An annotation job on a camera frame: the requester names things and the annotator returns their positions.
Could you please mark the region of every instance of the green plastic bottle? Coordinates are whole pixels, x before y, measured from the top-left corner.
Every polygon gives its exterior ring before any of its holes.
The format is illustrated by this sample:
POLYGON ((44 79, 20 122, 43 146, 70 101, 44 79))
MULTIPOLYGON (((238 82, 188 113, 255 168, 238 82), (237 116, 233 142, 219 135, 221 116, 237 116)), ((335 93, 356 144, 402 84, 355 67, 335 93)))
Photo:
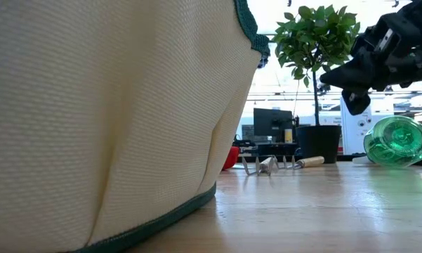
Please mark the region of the green plastic bottle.
POLYGON ((404 116, 381 119, 364 138, 367 157, 386 167, 407 167, 422 160, 422 124, 404 116))

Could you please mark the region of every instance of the small tree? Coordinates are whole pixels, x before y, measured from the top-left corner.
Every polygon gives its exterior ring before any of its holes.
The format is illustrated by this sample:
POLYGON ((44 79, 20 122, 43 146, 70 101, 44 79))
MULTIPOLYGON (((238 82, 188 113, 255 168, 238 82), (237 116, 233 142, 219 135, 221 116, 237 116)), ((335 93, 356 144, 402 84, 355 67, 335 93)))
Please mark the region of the small tree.
POLYGON ((333 6, 320 6, 317 10, 301 6, 300 18, 291 13, 284 13, 288 22, 278 22, 278 29, 273 41, 277 43, 276 56, 281 67, 294 67, 291 74, 294 79, 303 79, 309 85, 309 71, 312 72, 315 100, 315 124, 319 125, 319 106, 317 97, 316 72, 322 67, 331 70, 332 65, 341 65, 349 60, 348 55, 360 23, 356 14, 345 13, 346 7, 335 12, 333 6))

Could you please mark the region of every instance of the green fabric trim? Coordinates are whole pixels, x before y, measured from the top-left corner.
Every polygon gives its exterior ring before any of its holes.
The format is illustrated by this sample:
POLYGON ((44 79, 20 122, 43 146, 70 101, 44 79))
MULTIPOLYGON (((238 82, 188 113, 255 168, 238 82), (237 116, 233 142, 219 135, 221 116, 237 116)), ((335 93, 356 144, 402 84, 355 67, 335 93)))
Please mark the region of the green fabric trim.
POLYGON ((268 49, 269 39, 265 35, 258 34, 258 24, 251 14, 246 0, 234 0, 237 19, 245 35, 251 41, 251 48, 265 55, 270 53, 268 49))
POLYGON ((202 205, 206 204, 216 194, 216 184, 213 187, 202 193, 169 213, 159 217, 158 219, 148 221, 147 223, 140 225, 137 228, 133 228, 129 231, 123 232, 111 238, 97 242, 91 246, 78 249, 74 253, 113 253, 121 252, 130 247, 134 247, 139 242, 142 242, 146 238, 154 235, 162 229, 170 226, 171 224, 179 221, 184 216, 192 213, 202 205))

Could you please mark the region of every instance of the black plant pot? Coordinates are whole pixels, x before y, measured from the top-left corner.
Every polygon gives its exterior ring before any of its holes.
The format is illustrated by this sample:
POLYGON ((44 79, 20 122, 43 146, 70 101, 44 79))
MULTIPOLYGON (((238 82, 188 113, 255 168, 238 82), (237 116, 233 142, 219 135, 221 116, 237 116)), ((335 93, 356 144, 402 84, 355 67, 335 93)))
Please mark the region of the black plant pot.
POLYGON ((303 157, 322 156, 327 164, 337 161, 340 134, 340 126, 302 126, 296 129, 303 157))

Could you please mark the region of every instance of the desk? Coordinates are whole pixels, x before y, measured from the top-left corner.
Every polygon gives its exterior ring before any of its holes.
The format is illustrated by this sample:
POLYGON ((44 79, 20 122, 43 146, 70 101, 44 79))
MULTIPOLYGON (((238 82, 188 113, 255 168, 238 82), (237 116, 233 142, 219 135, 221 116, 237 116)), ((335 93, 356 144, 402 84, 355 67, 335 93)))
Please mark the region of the desk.
POLYGON ((422 252, 422 167, 351 162, 247 177, 128 252, 422 252))

